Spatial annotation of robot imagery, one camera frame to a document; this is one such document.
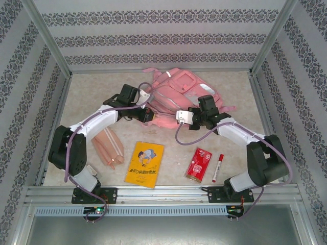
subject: yellow book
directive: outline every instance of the yellow book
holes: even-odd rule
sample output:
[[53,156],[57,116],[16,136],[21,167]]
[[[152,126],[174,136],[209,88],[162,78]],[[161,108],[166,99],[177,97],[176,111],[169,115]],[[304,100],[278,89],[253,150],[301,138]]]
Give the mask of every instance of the yellow book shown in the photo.
[[138,141],[129,164],[125,182],[154,188],[164,146]]

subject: beige floor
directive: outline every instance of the beige floor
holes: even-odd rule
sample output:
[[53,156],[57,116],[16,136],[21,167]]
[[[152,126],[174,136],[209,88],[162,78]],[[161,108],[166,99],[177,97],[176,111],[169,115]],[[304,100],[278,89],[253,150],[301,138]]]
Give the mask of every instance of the beige floor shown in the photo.
[[[263,134],[263,127],[245,71],[197,72],[196,74],[222,94],[225,105],[237,106],[238,110],[230,113],[232,117],[244,126]],[[152,74],[150,73],[73,75],[61,124],[68,127],[85,119],[96,111],[104,100],[120,92],[124,83],[137,87],[141,82],[151,81]],[[175,141],[175,130],[157,126],[144,127],[135,120],[125,121],[124,119],[118,121],[111,128],[121,139],[125,151],[125,162],[117,166],[116,170],[102,164],[91,143],[87,146],[88,162],[101,173],[102,185],[130,185],[124,182],[124,178],[137,141],[159,143],[165,146],[156,185],[196,184],[196,182],[184,177],[196,147],[213,153],[202,184],[213,184],[211,179],[220,154],[224,154],[225,158],[216,184],[223,184],[225,179],[242,173],[247,168],[246,149],[215,134],[209,135],[198,144],[181,146]],[[206,128],[199,131],[182,129],[179,139],[183,142],[190,142],[198,139],[206,132]],[[50,163],[44,185],[72,185],[70,182],[64,183],[63,179],[64,172]]]

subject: cartoon illustration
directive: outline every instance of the cartoon illustration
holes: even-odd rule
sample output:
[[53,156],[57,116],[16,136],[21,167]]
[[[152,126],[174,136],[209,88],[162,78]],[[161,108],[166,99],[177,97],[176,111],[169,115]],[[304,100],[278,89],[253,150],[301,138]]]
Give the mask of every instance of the cartoon illustration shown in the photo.
[[155,158],[157,154],[155,154],[154,150],[148,149],[144,152],[139,152],[138,154],[138,161],[142,164],[143,167],[146,167],[146,164],[149,164],[153,158]]

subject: white robotic arm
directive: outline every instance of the white robotic arm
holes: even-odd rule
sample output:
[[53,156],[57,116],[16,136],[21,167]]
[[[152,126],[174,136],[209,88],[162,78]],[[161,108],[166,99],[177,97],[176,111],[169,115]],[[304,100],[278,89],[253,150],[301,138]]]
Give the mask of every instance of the white robotic arm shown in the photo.
[[188,124],[190,130],[198,130],[206,126],[216,134],[224,136],[241,147],[247,149],[248,170],[225,181],[227,195],[240,192],[255,186],[264,186],[290,172],[290,165],[279,138],[276,135],[257,134],[237,123],[227,113],[219,113],[214,99],[210,95],[200,98],[200,108],[189,108],[188,111],[177,111],[179,124]]
[[[139,99],[137,103],[133,103],[137,93]],[[85,167],[86,144],[105,127],[114,124],[124,116],[135,118],[143,123],[151,121],[154,118],[154,113],[145,107],[145,103],[149,99],[150,95],[143,90],[125,84],[120,94],[106,100],[86,120],[69,128],[60,126],[56,129],[49,153],[49,161],[59,169],[69,167],[68,173],[73,181],[87,191],[94,192],[95,188],[101,185]],[[230,115],[220,114],[213,97],[210,95],[202,96],[198,100],[200,108],[177,111],[176,119],[179,124],[189,124],[190,130],[198,130],[200,126],[206,126],[209,130],[217,128],[214,131],[216,134],[227,137],[239,146],[247,148],[248,171],[225,181],[224,189],[226,189],[227,195],[231,196],[233,192],[240,192],[254,186],[263,186],[288,174],[288,168],[283,161],[285,158],[281,159],[260,142],[262,141],[260,139],[265,139],[264,141],[269,142],[284,155],[277,136],[265,137],[261,134],[255,134],[238,124]],[[66,155],[69,140],[72,141],[72,145],[67,163]],[[269,154],[270,157],[266,159],[264,153]]]
[[[138,100],[133,103],[136,94]],[[86,145],[107,126],[114,124],[120,118],[127,116],[142,122],[151,121],[154,113],[145,108],[150,94],[141,89],[124,85],[120,94],[106,100],[103,105],[85,120],[70,127],[59,126],[53,138],[49,153],[49,161],[57,168],[66,170],[70,178],[92,192],[96,186],[100,187],[98,180],[88,171],[86,166]]]

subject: damask pattern stripe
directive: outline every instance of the damask pattern stripe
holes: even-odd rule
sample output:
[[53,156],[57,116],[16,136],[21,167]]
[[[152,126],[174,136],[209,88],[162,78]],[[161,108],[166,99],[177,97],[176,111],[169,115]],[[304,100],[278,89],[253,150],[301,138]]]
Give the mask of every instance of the damask pattern stripe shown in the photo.
[[293,17],[290,17],[285,25],[284,30],[293,44],[294,49],[298,57],[300,58],[304,69],[306,70],[314,88],[319,95],[320,100],[323,102],[323,106],[327,111],[327,76],[324,73],[320,63],[315,58],[314,53],[311,51],[309,44],[306,42],[299,27],[294,21]]
[[23,9],[20,0],[7,0],[0,11],[0,43],[5,38],[11,25]]
[[266,34],[153,34],[56,37],[59,47],[176,44],[262,44]]
[[6,100],[11,93],[13,85],[16,83],[18,74],[22,69],[22,66],[25,64],[26,58],[31,51],[31,48],[34,45],[34,42],[38,36],[39,32],[31,22],[26,29],[17,49],[12,56],[12,59],[7,65],[7,69],[4,71],[1,76],[0,82],[0,113],[2,113],[2,108],[5,106]]
[[287,87],[289,88],[297,112],[299,113],[303,126],[308,134],[309,141],[312,144],[312,148],[315,150],[315,155],[321,165],[320,167],[325,173],[325,178],[327,178],[327,146],[325,145],[325,141],[322,139],[321,132],[316,126],[316,121],[311,113],[308,103],[306,102],[306,98],[302,94],[302,90],[297,83],[292,68],[278,41],[274,43],[271,51],[275,56],[279,69],[283,74]]
[[127,54],[65,56],[68,65],[181,63],[181,62],[253,62],[255,53]]
[[297,166],[297,170],[300,173],[300,178],[303,181],[305,191],[309,197],[311,208],[313,209],[314,215],[316,216],[316,223],[320,227],[323,241],[327,243],[327,217],[325,215],[326,211],[324,210],[322,201],[319,199],[320,196],[317,193],[317,186],[315,185],[311,172],[308,170],[309,166],[307,165],[307,161],[304,158],[302,148],[295,134],[286,106],[283,102],[281,93],[277,88],[275,77],[273,76],[267,60],[264,61],[261,69],[270,89],[270,93],[274,100],[277,112],[279,113],[279,118],[283,125],[285,136],[287,137],[287,141],[291,149],[294,162]]
[[[9,199],[7,200],[7,206],[4,209],[4,215],[1,217],[1,223],[0,223],[0,244],[6,244],[6,239],[9,235],[9,230],[12,226],[13,216],[16,212],[17,206],[18,206],[18,200],[21,196],[22,187],[25,184],[26,176],[29,172],[30,165],[33,160],[34,151],[37,147],[38,139],[41,135],[42,128],[44,126],[44,121],[46,118],[46,115],[48,113],[49,106],[51,104],[52,96],[54,94],[54,91],[56,90],[56,85],[58,83],[58,78],[60,76],[61,70],[56,64],[54,71],[51,75],[48,87],[46,89],[46,92],[44,94],[44,97],[42,99],[42,104],[39,108],[39,112],[37,114],[37,117],[34,122],[33,129],[31,131],[30,138],[28,140],[28,144],[26,146],[26,150],[23,154],[23,158],[21,159],[21,163],[19,165],[19,169],[17,171],[17,175],[14,177],[15,183],[12,186],[12,190],[9,194]],[[65,88],[65,85],[63,85],[60,93],[60,98],[56,107],[56,111],[54,113],[52,123],[51,125],[54,125],[54,121],[56,118],[56,114],[59,108],[59,102],[63,93],[63,90]],[[51,133],[52,126],[50,126],[50,130],[48,132],[48,135]]]
[[33,98],[40,84],[41,78],[43,76],[46,65],[50,59],[51,52],[47,45],[44,46],[40,57],[36,63],[32,76],[27,84],[27,87],[23,93],[21,101],[19,102],[17,112],[12,120],[12,125],[10,125],[7,137],[4,139],[3,145],[0,151],[0,183],[2,183],[2,178],[6,174],[6,168],[10,162],[11,156],[13,154],[13,149],[16,147],[20,131],[25,123],[26,117],[29,113]]
[[327,42],[327,7],[322,0],[300,0],[306,12],[310,15],[318,31]]
[[152,10],[104,11],[42,14],[49,27],[120,25],[144,23],[204,23],[204,22],[256,22],[273,23],[278,10],[265,9],[211,9],[211,10]]

